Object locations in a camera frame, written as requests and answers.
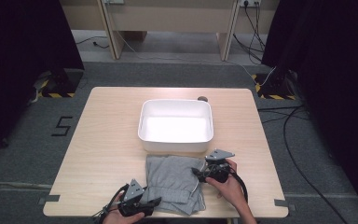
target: table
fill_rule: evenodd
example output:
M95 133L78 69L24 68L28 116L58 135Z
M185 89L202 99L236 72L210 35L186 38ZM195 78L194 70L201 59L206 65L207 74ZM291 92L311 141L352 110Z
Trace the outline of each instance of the table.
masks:
M240 7L237 0L125 0L124 4L99 0L98 3L115 59L120 58L124 46L120 31L162 31L216 33L224 61Z
M97 87L89 96L62 166L46 202L51 217L90 217L135 178L145 182L145 157L137 130L142 105L150 99L197 99L205 96L213 113L214 137L204 153L183 154L203 158L215 148L233 152L238 174L246 184L255 217L286 217L282 187L251 91L211 88ZM207 209L192 217L239 217L217 191L202 185ZM155 212L153 217L179 217Z

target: hazard tape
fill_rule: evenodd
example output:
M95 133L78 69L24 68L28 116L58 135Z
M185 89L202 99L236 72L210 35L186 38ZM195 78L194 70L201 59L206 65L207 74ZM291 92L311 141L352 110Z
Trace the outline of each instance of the hazard tape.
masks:
M56 93L56 92L39 92L38 97L48 97L48 98L65 98L65 97L74 97L74 93Z
M256 82L257 75L252 75L252 78ZM273 100L295 100L296 97L288 90L290 87L287 87L280 92L273 92L266 86L260 86L262 83L255 83L255 91L257 92L258 97L262 99L273 99Z

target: wooden table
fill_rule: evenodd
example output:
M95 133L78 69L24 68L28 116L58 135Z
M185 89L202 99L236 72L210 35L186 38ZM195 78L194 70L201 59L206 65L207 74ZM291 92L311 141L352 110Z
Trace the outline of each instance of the wooden table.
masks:
M286 217L284 200L269 145L252 93L246 89L99 87L92 90L50 195L44 213L52 217L90 217L135 178L145 182L147 152L137 135L142 105L150 99L197 99L206 96L212 107L214 137L203 158L215 148L233 152L238 174L246 184L255 217ZM239 217L217 191L202 185L207 209L192 217ZM179 217L155 212L153 217Z

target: power strip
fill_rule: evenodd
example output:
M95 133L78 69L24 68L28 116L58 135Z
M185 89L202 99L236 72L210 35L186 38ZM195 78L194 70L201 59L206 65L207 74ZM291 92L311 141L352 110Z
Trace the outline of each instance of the power strip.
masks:
M260 7L261 4L261 0L240 0L241 7L245 7L245 1L248 2L248 7Z

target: metal bracket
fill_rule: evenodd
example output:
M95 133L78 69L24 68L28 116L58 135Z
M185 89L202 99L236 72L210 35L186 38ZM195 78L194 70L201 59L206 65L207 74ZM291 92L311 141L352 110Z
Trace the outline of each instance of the metal bracket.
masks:
M127 189L126 195L124 195L124 202L134 199L142 194L145 190L133 179L130 183L130 187Z
M214 150L214 152L211 155L206 156L205 159L207 161L219 161L219 160L222 160L222 159L225 159L228 157L233 157L233 156L235 156L234 153L226 152L224 150L217 148Z
M104 0L106 5L124 5L124 0Z

